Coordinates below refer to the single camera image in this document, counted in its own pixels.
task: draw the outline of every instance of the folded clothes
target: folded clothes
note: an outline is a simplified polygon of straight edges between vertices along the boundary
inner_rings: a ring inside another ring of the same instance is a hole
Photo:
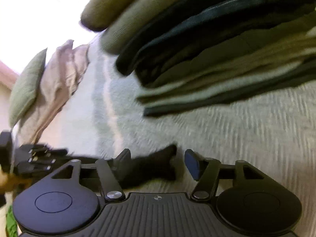
[[[180,60],[180,62],[173,65],[172,67],[166,67],[166,64],[168,63],[167,61],[164,64],[165,68],[162,67],[163,72],[161,75],[151,82],[149,87],[157,88],[171,84],[172,82],[177,82],[184,79],[185,77],[189,77],[194,73],[203,71],[212,65],[250,54],[289,35],[307,32],[316,26],[316,12],[314,10],[314,5],[308,5],[306,6],[306,9],[312,9],[313,11],[290,22],[281,23],[271,29],[253,29],[245,31],[239,36],[203,50],[194,58]],[[258,23],[267,23],[271,18],[284,20],[293,15],[298,15],[300,12],[301,10],[290,14],[280,14],[279,17],[276,17],[278,14],[268,14],[267,16],[263,17],[261,21],[258,20]],[[145,88],[144,90],[146,90],[146,92],[151,92],[151,89],[149,88]]]
[[[158,117],[169,113],[179,113],[214,104],[229,104],[235,101],[249,99],[255,95],[266,92],[298,87],[312,80],[316,80],[316,59],[312,59],[279,77],[235,90],[229,90],[202,101],[147,107],[144,110],[144,116]]]
[[[35,102],[20,120],[18,143],[36,143],[44,129],[76,91],[88,66],[89,45],[72,49],[68,40],[56,49],[43,73]]]
[[[138,96],[138,100],[147,107],[161,108],[173,104],[182,104],[183,107],[243,87],[251,90],[252,85],[283,76],[314,56],[316,27],[251,54],[212,65],[181,81],[146,91]]]
[[[143,46],[134,57],[132,68],[135,69],[140,83],[146,87],[156,87],[152,82],[164,71],[175,64],[192,59],[204,49],[221,43],[249,29],[271,28],[282,22],[290,21],[314,10],[314,4],[302,6],[304,2],[314,0],[283,0],[277,5],[266,5],[248,9],[243,12],[224,15],[221,6],[213,6],[209,10],[190,17],[188,20],[172,28],[164,35]],[[243,0],[235,0],[222,9],[251,6],[243,4]]]
[[[132,59],[142,46],[187,18],[221,1],[223,0],[179,0],[174,3],[142,27],[124,46],[115,62],[116,68],[121,74],[129,75],[133,71],[130,67]]]
[[[102,34],[100,42],[103,50],[119,54],[138,30],[176,1],[135,0]]]

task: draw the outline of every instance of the black garment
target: black garment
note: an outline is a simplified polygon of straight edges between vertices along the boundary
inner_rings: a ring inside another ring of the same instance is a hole
[[[123,75],[129,75],[133,71],[133,68],[130,67],[132,59],[142,46],[183,20],[221,1],[223,0],[179,0],[145,25],[128,42],[116,60],[117,70]]]
[[[316,80],[315,58],[306,61],[304,64],[297,67],[296,69],[274,79],[242,87],[236,90],[224,92],[202,101],[145,108],[143,115],[145,117],[159,117],[165,114],[180,113],[215,104],[229,104],[235,101],[245,100],[255,95],[263,94],[266,92],[289,87],[297,87],[303,83],[312,80]]]

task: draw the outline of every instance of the stack of clothes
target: stack of clothes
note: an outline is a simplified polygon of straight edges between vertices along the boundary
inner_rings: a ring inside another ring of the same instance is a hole
[[[90,0],[81,23],[160,116],[314,80],[315,1]]]

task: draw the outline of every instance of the pillow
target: pillow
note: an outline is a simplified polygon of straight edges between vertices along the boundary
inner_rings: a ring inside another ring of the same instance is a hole
[[[9,107],[10,127],[14,127],[35,101],[44,72],[46,52],[47,48],[35,55],[13,86]]]

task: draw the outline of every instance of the beige fabric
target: beige fabric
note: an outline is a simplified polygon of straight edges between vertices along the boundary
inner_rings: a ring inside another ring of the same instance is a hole
[[[102,48],[106,52],[118,54],[142,26],[176,1],[178,0],[135,0],[103,33]]]
[[[73,40],[58,47],[45,68],[39,94],[20,120],[19,144],[35,143],[61,107],[76,91],[87,69],[89,45],[72,49]]]
[[[92,31],[106,29],[134,0],[90,0],[81,15],[81,23]]]

